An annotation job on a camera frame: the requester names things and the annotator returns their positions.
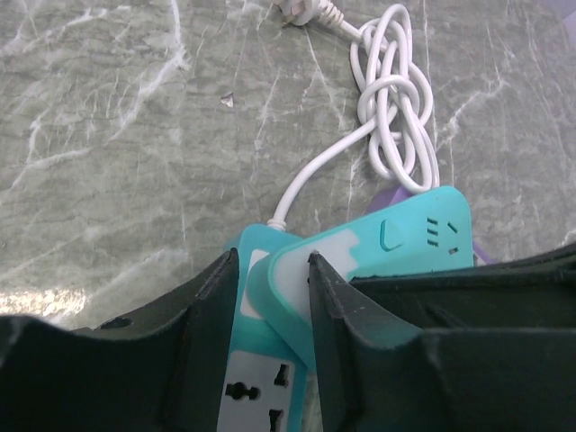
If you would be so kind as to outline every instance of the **cable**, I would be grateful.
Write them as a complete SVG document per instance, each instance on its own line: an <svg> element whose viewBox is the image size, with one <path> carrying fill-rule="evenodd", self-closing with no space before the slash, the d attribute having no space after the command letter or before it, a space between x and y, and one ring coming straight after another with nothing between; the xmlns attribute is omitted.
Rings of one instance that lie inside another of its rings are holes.
<svg viewBox="0 0 576 432"><path fill-rule="evenodd" d="M286 215L304 184L328 161L366 136L370 137L370 164L379 176L398 181L413 194L438 187L436 150L425 129L434 96L426 76L412 62L412 28L406 7L394 4L381 18L357 29L329 0L280 0L279 5L297 25L316 17L352 39L350 65L361 92L357 115L362 125L302 169L286 189L268 226L285 230ZM365 72L360 49L367 55ZM411 177L416 166L420 167L420 183Z"/></svg>

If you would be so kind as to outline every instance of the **power strip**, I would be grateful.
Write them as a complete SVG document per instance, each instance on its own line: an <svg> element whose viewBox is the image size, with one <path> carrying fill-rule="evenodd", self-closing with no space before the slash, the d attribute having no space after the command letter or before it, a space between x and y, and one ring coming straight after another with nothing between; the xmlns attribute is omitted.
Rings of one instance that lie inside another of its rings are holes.
<svg viewBox="0 0 576 432"><path fill-rule="evenodd" d="M439 187L292 243L256 264L249 299L311 371L316 361L307 278L315 250L348 281L473 266L470 207L453 187Z"/></svg>
<svg viewBox="0 0 576 432"><path fill-rule="evenodd" d="M238 301L217 432L300 432L307 368L252 307L246 291L258 261L299 241L255 224L226 246L238 250Z"/></svg>

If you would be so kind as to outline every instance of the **marble surface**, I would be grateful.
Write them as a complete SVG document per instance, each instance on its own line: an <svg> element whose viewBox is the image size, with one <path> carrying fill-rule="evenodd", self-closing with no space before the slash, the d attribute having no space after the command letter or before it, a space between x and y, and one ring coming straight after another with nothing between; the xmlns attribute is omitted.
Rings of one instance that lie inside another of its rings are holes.
<svg viewBox="0 0 576 432"><path fill-rule="evenodd" d="M340 1L360 24L376 0ZM576 58L529 0L411 0L442 180L510 260L576 240ZM266 0L0 1L0 312L93 326L266 221L293 175L356 126L347 44ZM386 184L364 144L305 187L308 236Z"/></svg>

